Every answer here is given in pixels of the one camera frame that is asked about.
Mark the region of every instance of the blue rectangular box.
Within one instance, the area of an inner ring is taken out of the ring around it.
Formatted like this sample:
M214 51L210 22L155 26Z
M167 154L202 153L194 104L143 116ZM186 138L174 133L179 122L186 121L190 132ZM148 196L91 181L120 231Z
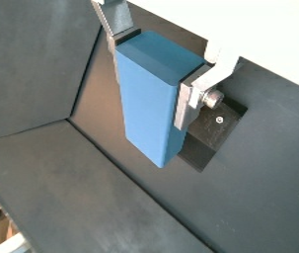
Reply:
M204 59L155 32L116 46L128 141L162 168L180 151L186 130L174 126L179 81Z

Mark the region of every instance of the screw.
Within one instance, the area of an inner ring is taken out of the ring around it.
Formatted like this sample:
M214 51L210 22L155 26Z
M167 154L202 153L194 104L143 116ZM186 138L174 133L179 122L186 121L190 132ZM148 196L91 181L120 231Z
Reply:
M224 94L216 89L211 89L203 94L202 102L208 108L216 109L223 98Z
M216 117L216 123L220 124L220 123L223 123L223 122L224 122L223 117L218 116L218 117Z

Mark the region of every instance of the blue block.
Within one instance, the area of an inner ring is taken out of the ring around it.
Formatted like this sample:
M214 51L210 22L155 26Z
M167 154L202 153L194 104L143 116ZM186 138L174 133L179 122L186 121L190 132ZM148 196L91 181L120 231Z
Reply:
M180 79L204 59L155 32L116 46L128 141L162 168L180 151L186 130L174 126Z

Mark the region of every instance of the metal bracket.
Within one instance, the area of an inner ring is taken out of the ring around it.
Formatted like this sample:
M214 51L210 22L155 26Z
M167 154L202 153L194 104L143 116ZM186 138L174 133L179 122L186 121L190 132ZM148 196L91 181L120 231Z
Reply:
M224 95L215 86L242 66L242 63L238 64L239 56L212 43L207 46L204 57L211 63L216 62L215 66L203 65L180 83L174 120L179 130L187 129L204 105L216 109Z
M127 0L91 0L91 3L107 33L108 49L113 55L113 65L117 69L115 47L139 35L141 30L133 26ZM120 83L117 71L115 71L115 75L116 81Z

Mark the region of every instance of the dark gray surface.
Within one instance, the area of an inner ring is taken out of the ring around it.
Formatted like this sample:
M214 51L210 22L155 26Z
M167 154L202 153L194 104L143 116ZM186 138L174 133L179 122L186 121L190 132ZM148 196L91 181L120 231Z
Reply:
M99 28L88 0L0 0L0 136L69 116Z
M0 204L37 252L211 252L67 121L0 138Z
M104 37L93 60L72 121L128 175L218 251L299 252L299 87L248 63L223 87L248 111L207 168L199 174L176 157L156 169L124 138Z

